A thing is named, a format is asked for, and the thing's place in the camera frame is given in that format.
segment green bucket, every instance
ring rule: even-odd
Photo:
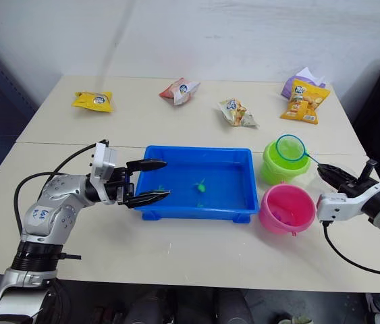
[[[274,140],[265,148],[263,152],[262,179],[268,184],[279,184],[282,181],[289,182],[296,176],[308,171],[311,159],[307,156],[299,161],[287,161],[279,156],[275,148]]]

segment blue tray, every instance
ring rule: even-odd
[[[226,219],[250,223],[259,210],[251,151],[247,148],[148,146],[145,159],[167,166],[141,172],[136,194],[170,190],[148,206],[137,207],[144,220],[166,218]],[[205,186],[205,192],[198,184]]]

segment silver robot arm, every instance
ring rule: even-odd
[[[102,202],[129,208],[148,205],[170,192],[155,190],[134,196],[133,171],[166,166],[158,160],[139,160],[115,168],[116,152],[97,143],[90,175],[58,175],[43,188],[40,199],[25,213],[18,251],[0,285],[0,321],[49,323],[55,302],[53,283],[57,263],[80,259],[62,252],[80,209]]]
[[[364,213],[380,229],[380,182],[370,178],[376,164],[374,160],[367,161],[359,178],[338,167],[319,164],[319,175],[338,190],[338,193],[320,195],[317,203],[319,221],[345,221]]]

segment pink plastic bowl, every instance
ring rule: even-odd
[[[266,191],[259,211],[260,222],[275,234],[306,230],[314,220],[316,207],[311,197],[291,184],[278,184]]]

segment plastic packaging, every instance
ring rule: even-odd
[[[299,161],[287,161],[281,158],[275,148],[276,142],[274,140],[266,146],[261,169],[262,179],[272,185],[282,181],[289,182],[294,177],[307,172],[311,164],[311,159],[307,156]]]
[[[316,108],[326,99],[330,91],[313,86],[301,80],[293,80],[292,95],[288,109],[281,115],[284,119],[302,120],[311,124],[318,124]]]
[[[76,92],[76,100],[72,103],[74,107],[81,107],[95,111],[110,113],[113,111],[111,102],[111,92]]]
[[[279,184],[263,196],[259,219],[267,230],[275,234],[306,230],[314,221],[316,207],[305,190],[291,184]]]
[[[284,84],[283,90],[281,92],[281,95],[283,97],[290,99],[290,95],[292,93],[293,80],[295,79],[307,82],[309,84],[312,84],[313,86],[319,86],[320,88],[326,87],[326,84],[323,83],[323,80],[325,79],[324,76],[317,78],[313,76],[308,67],[305,67],[304,69],[300,70],[297,74],[289,78],[289,80],[287,80],[287,82]]]
[[[162,188],[169,196],[136,207],[144,220],[161,218],[227,219],[249,223],[259,203],[251,151],[247,148],[148,146],[145,159],[167,167],[142,172],[136,194]]]
[[[190,82],[180,78],[160,93],[160,97],[173,99],[174,105],[182,105],[190,100],[191,96],[197,91],[200,82]]]
[[[218,107],[223,112],[224,118],[232,126],[257,126],[251,112],[235,98],[218,103]]]

